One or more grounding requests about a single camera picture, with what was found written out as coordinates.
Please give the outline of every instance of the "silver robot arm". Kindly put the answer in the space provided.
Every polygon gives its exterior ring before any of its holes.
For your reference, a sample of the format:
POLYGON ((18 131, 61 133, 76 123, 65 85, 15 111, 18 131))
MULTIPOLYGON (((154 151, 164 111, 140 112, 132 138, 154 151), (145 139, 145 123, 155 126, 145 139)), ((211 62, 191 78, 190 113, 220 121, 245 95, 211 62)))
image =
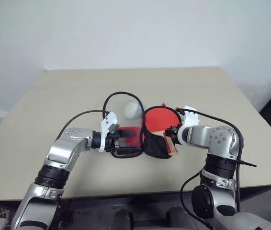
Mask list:
POLYGON ((200 174, 201 184, 192 192, 196 215, 206 219, 216 230, 271 230, 270 222, 254 214, 237 213, 233 179, 241 141, 237 132, 228 126, 186 125, 190 120, 198 122, 197 114, 184 114, 184 123, 176 132, 178 142, 208 149, 200 174))
POLYGON ((64 192, 64 185, 79 154, 91 148, 105 149, 107 133, 119 127, 116 115, 110 112, 102 121, 101 132, 69 128, 55 141, 44 164, 19 205, 11 229, 48 230, 64 192))

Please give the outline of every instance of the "white ball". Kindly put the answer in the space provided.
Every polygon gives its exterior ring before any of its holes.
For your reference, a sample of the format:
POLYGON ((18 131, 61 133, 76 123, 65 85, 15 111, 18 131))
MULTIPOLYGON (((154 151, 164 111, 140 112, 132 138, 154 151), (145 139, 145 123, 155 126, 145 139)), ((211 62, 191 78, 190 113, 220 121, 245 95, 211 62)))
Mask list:
POLYGON ((142 116, 142 109, 138 101, 127 103, 124 108, 124 117, 127 120, 136 120, 142 116))

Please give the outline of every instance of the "table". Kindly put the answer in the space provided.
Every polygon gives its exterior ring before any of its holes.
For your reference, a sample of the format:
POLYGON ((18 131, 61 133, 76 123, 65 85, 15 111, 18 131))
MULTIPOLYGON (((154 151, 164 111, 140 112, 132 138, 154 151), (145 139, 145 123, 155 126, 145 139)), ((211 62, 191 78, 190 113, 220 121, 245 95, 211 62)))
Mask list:
MULTIPOLYGON (((180 69, 88 69, 45 71, 0 124, 0 200, 22 199, 62 126, 74 115, 101 109, 116 91, 137 95, 144 107, 189 105, 235 124, 245 140, 241 186, 271 184, 271 128, 218 67, 180 69)), ((200 117, 201 125, 221 123, 200 117)), ((100 114, 71 126, 99 130, 100 114)), ((179 191, 205 163, 206 150, 178 146, 168 160, 146 154, 116 159, 97 150, 80 155, 65 198, 179 191)), ((189 183, 192 190, 199 180, 189 183)))

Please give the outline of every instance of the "white wall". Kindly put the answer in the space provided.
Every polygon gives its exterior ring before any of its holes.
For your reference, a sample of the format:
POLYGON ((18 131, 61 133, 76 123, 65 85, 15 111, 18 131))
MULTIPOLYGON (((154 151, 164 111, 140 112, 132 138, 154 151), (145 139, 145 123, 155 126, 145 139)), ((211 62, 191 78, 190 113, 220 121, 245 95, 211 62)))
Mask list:
POLYGON ((220 66, 271 98, 271 0, 0 0, 0 111, 43 69, 220 66))

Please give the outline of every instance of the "tabletop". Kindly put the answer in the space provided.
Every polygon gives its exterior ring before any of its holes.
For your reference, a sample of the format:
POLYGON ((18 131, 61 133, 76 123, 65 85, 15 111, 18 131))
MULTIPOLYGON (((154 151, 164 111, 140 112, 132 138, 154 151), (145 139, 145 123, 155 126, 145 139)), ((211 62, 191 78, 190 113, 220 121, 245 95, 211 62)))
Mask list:
MULTIPOLYGON (((50 70, 0 124, 0 200, 22 199, 62 126, 80 112, 101 109, 116 91, 137 95, 145 108, 188 105, 233 123, 245 140, 242 160, 257 165, 241 165, 241 186, 271 184, 271 127, 220 68, 50 70)), ((99 130, 101 119, 87 114, 70 126, 99 130)), ((200 125, 221 123, 200 116, 200 125)), ((63 197, 177 192, 204 166, 207 151, 176 146, 179 153, 167 160, 145 153, 117 159, 96 149, 83 152, 63 197)), ((198 183, 190 182, 186 190, 198 183)))

